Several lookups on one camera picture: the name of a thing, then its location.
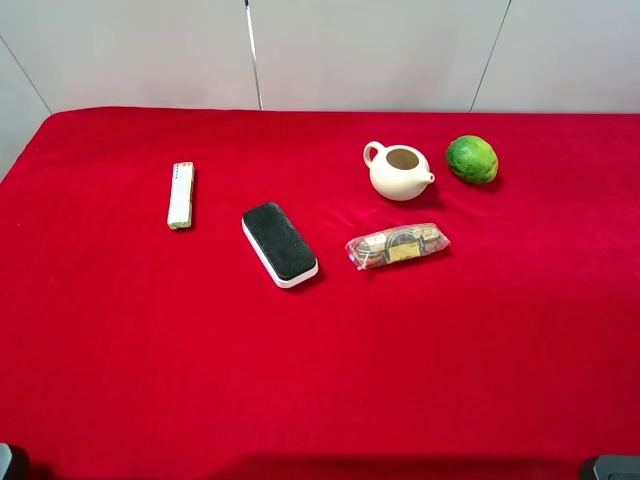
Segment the lime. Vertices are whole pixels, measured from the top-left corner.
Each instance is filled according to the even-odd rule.
[[[451,142],[447,162],[453,173],[469,183],[489,183],[498,173],[496,152],[475,135],[464,135]]]

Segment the white teapot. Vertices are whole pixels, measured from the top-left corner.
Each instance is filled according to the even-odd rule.
[[[378,152],[372,159],[374,149]],[[364,163],[373,188],[389,200],[411,200],[436,179],[424,155],[407,145],[385,147],[369,142],[364,147]]]

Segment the black object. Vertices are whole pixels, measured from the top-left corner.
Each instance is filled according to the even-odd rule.
[[[277,203],[253,208],[242,221],[280,280],[292,280],[316,266],[316,257]]]
[[[580,469],[581,480],[640,480],[640,457],[602,455]]]
[[[23,449],[0,443],[0,480],[23,480],[29,469],[29,457]]]

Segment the teapot spout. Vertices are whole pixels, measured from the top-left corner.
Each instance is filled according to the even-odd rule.
[[[429,185],[436,179],[435,175],[429,170],[423,170],[418,173],[417,180],[421,185]]]

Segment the red tablecloth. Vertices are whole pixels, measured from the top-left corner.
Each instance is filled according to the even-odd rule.
[[[449,172],[463,134],[493,144],[494,183]],[[370,140],[415,146],[435,183],[379,197]],[[493,479],[638,454],[639,153],[633,115],[54,115],[0,184],[0,441],[83,479],[424,478],[443,459]],[[185,160],[195,225],[173,232]],[[295,291],[241,229],[266,201],[319,260]],[[344,251],[429,221],[448,251],[366,272]]]

